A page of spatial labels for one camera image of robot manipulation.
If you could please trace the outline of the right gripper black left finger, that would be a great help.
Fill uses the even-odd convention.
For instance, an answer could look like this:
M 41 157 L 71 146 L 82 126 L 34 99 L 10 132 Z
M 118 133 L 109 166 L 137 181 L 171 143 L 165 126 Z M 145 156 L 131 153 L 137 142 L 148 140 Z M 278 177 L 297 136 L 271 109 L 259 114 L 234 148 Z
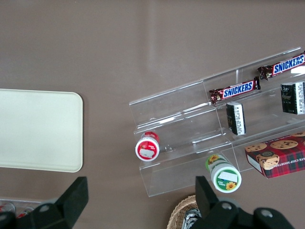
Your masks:
M 55 201 L 38 206 L 30 219 L 35 229 L 71 229 L 89 200 L 87 177 L 78 177 Z

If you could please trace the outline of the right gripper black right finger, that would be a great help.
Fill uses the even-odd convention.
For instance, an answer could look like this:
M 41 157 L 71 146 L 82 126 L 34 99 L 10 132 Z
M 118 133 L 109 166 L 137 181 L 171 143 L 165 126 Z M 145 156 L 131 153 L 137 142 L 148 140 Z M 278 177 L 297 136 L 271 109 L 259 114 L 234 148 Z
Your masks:
M 202 215 L 193 229 L 235 229 L 238 208 L 231 202 L 220 201 L 204 176 L 195 179 L 195 199 Z

